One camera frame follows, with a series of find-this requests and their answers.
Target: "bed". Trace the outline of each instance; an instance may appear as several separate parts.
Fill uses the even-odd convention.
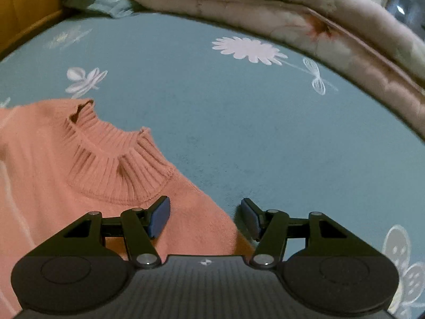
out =
[[[0,0],[3,107],[94,98],[101,119],[150,127],[163,154],[242,230],[236,207],[249,197],[294,217],[324,212],[387,254],[398,231],[418,296],[402,292],[392,310],[398,319],[423,311],[424,133],[396,94],[391,104],[302,47],[195,15],[158,8],[112,19],[62,0],[28,12],[31,1]],[[96,73],[104,76],[90,81]],[[300,248],[289,243],[286,258]]]

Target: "blue gripper pad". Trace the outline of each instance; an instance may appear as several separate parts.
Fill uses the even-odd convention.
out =
[[[242,210],[242,219],[246,227],[248,228],[249,233],[251,234],[254,240],[258,240],[261,235],[260,220],[258,214],[250,207],[247,200],[242,199],[241,201],[241,210]]]
[[[152,212],[150,224],[147,226],[147,234],[150,238],[157,238],[164,229],[170,213],[170,202],[167,197],[159,206]]]

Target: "black circular pad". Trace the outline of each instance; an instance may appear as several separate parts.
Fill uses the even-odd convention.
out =
[[[305,306],[324,314],[357,316],[386,309],[398,287],[398,274],[385,257],[318,257],[296,253],[283,279]]]
[[[41,274],[52,283],[71,284],[87,277],[90,270],[90,262],[82,257],[56,257],[42,266]]]
[[[73,314],[117,295],[126,284],[128,267],[119,255],[102,257],[24,257],[11,283],[21,305],[38,312]]]
[[[369,268],[356,258],[329,257],[320,263],[320,273],[333,283],[350,286],[366,279]]]

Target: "metal pivot screw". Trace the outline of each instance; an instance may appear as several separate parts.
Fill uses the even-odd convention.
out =
[[[263,266],[270,265],[275,262],[275,258],[268,254],[257,254],[253,260],[256,264]]]
[[[136,261],[142,265],[152,265],[156,263],[158,257],[156,255],[145,253],[137,256]]]

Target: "ribbed collar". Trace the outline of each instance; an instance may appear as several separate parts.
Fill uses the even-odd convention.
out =
[[[158,150],[149,128],[125,132],[101,121],[92,100],[62,115],[59,124],[55,139],[62,171],[69,185],[87,196],[149,206],[173,175],[175,167]]]

